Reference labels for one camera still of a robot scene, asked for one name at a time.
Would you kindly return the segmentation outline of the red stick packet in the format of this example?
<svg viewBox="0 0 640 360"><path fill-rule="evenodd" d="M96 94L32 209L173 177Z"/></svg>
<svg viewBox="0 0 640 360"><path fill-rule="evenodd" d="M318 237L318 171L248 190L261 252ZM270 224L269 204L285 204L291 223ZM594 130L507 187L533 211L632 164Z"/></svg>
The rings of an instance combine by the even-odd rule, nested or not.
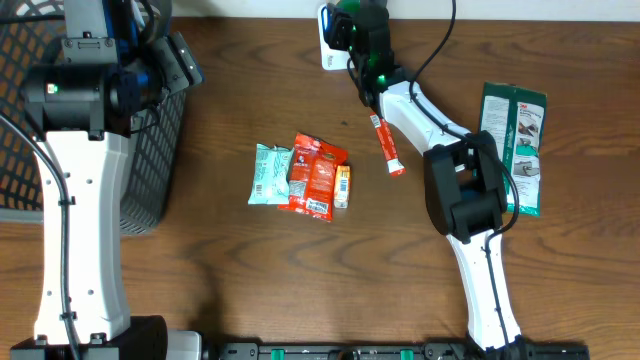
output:
<svg viewBox="0 0 640 360"><path fill-rule="evenodd" d="M376 131L383 155L385 157L388 173L391 176L400 176L406 173L405 167L399 161L397 149L392 136L391 129L386 120L375 113L371 113L369 118Z"/></svg>

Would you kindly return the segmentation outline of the green white 3M package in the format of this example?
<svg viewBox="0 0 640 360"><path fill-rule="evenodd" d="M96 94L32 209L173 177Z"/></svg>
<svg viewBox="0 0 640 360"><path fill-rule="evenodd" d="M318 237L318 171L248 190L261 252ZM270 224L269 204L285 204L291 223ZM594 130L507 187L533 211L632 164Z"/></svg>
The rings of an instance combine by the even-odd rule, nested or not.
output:
<svg viewBox="0 0 640 360"><path fill-rule="evenodd" d="M519 86L484 84L479 129L495 140L498 157L515 185L504 180L510 211L540 215L540 145L547 95Z"/></svg>

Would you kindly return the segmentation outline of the light teal snack packet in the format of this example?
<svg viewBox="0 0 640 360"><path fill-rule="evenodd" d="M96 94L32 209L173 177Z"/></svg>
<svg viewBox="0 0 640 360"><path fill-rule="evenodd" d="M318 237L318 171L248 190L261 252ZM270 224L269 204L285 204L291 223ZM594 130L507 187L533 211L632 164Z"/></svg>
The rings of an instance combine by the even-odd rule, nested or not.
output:
<svg viewBox="0 0 640 360"><path fill-rule="evenodd" d="M284 147L256 145L254 179L249 205L289 203L288 172L294 151Z"/></svg>

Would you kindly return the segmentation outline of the green-lid white jar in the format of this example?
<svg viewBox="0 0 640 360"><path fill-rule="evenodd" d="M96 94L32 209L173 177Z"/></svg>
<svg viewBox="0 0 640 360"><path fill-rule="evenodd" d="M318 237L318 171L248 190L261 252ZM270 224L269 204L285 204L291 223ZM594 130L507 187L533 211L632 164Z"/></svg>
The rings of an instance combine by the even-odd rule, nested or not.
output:
<svg viewBox="0 0 640 360"><path fill-rule="evenodd" d="M360 11L361 1L360 0L339 0L336 6L350 14L354 14Z"/></svg>

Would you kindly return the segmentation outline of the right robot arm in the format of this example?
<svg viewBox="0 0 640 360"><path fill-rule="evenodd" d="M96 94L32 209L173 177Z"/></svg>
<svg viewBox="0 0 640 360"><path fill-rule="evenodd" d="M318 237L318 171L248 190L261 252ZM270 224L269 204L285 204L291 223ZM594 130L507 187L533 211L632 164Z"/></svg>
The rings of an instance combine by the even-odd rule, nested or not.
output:
<svg viewBox="0 0 640 360"><path fill-rule="evenodd" d="M418 75L396 59L383 1L328 1L317 13L327 69L344 69L362 104L388 122L422 155L431 223L456 257L468 309L467 357L519 359L526 352L509 304L501 240L515 182L486 131L472 132L439 110Z"/></svg>

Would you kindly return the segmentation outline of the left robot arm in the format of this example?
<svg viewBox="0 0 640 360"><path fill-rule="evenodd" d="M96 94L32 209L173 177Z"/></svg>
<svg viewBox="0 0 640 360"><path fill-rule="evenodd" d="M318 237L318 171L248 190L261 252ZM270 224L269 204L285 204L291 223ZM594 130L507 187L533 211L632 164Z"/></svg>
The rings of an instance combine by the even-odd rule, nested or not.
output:
<svg viewBox="0 0 640 360"><path fill-rule="evenodd" d="M36 157L43 209L43 286L32 335L13 359L208 359L204 336L159 315L134 315L121 240L157 225L179 122L203 73L170 29L169 1L66 1L20 85L26 127L10 125Z"/></svg>

